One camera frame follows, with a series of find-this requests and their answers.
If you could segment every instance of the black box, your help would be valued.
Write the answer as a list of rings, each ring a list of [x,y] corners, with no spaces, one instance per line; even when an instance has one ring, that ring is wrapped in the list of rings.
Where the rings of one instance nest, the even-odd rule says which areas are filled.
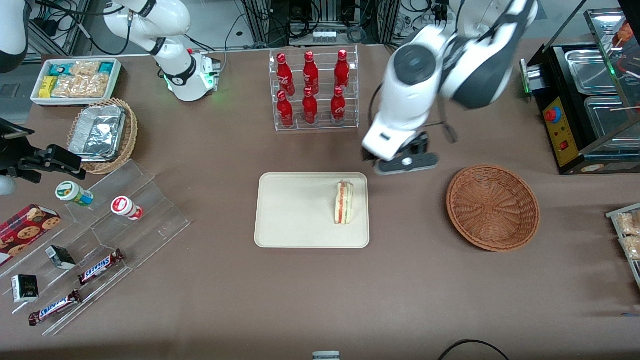
[[[76,265],[76,262],[73,260],[71,255],[69,255],[69,251],[62,247],[51,245],[50,247],[47,247],[47,250],[45,251],[53,263],[53,266],[56,268],[71,270]]]
[[[38,279],[35,275],[16,275],[11,278],[13,302],[38,300]]]

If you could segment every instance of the red switch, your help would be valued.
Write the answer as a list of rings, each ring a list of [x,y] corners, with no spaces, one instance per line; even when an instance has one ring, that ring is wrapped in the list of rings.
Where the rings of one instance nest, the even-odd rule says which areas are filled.
[[[556,117],[557,117],[557,113],[556,113],[555,110],[549,109],[549,110],[545,111],[545,120],[546,121],[553,122],[553,121],[555,121]]]

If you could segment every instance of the red bottle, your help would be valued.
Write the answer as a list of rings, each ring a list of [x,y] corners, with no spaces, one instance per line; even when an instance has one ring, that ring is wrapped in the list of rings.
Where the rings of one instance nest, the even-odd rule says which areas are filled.
[[[291,72],[289,64],[287,64],[287,57],[284,56],[283,53],[280,53],[276,56],[276,60],[278,61],[277,75],[280,90],[284,90],[288,96],[293,96],[296,93],[296,87],[293,85],[293,73]]]
[[[342,87],[336,86],[333,89],[333,99],[331,99],[331,118],[334,125],[342,125],[344,123],[344,107],[346,101],[342,96]]]
[[[335,64],[335,86],[349,87],[349,63],[347,62],[347,51],[338,51],[338,63]]]
[[[310,87],[305,88],[305,98],[302,100],[302,107],[305,109],[305,121],[309,125],[317,122],[318,101],[314,97],[314,92]]]
[[[287,94],[284,91],[278,91],[278,114],[280,115],[280,122],[284,127],[293,126],[293,107],[289,100],[287,100]]]
[[[305,76],[305,88],[310,87],[314,95],[320,92],[320,75],[318,66],[314,61],[314,54],[311,51],[305,53],[305,68],[302,70]]]

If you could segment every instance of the brown tablecloth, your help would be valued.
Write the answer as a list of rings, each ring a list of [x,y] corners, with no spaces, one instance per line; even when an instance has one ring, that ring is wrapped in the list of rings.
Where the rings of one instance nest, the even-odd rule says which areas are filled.
[[[524,42],[517,59],[540,44]],[[620,314],[640,311],[640,291],[604,213],[640,201],[640,176],[559,176],[517,70],[485,109],[446,105],[460,142],[430,131],[436,169],[376,176],[360,160],[360,139],[389,55],[382,46],[358,50],[361,128],[308,135],[273,129],[268,51],[229,54],[219,92],[193,103],[167,91],[151,57],[121,58],[117,96],[140,122],[133,158],[193,223],[57,336],[41,337],[27,315],[3,306],[0,358],[293,360],[335,349],[343,359],[436,359],[455,340],[479,338],[512,359],[637,359],[640,319]],[[65,144],[77,112],[34,106],[31,143]],[[447,185],[478,163],[516,172],[538,197],[540,230],[525,248],[483,251],[451,225]],[[265,172],[364,173],[369,246],[256,246]],[[0,198],[0,218],[31,202],[60,209],[53,190],[66,179],[20,181]],[[494,359],[465,346],[451,359]]]

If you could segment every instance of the wicker basket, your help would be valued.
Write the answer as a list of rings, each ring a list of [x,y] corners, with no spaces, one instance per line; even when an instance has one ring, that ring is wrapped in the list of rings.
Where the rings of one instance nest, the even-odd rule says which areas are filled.
[[[469,242],[496,252],[527,245],[540,225],[540,208],[529,186],[495,165],[458,172],[447,191],[447,211]]]
[[[124,137],[122,138],[122,142],[120,142],[120,154],[118,155],[116,160],[110,163],[82,163],[83,169],[95,175],[104,175],[119,169],[122,165],[124,165],[124,163],[129,160],[131,154],[133,153],[133,148],[136,146],[136,136],[138,135],[138,119],[136,119],[136,114],[133,113],[126,102],[120,99],[109,99],[101,102],[96,102],[95,104],[89,105],[89,107],[94,108],[97,106],[108,105],[121,106],[127,111],[127,118],[125,119],[124,124]],[[76,121],[74,121],[74,124],[71,126],[71,131],[69,132],[69,136],[67,137],[67,147],[69,147],[71,138],[76,131],[76,125],[79,118],[80,114],[76,116]]]

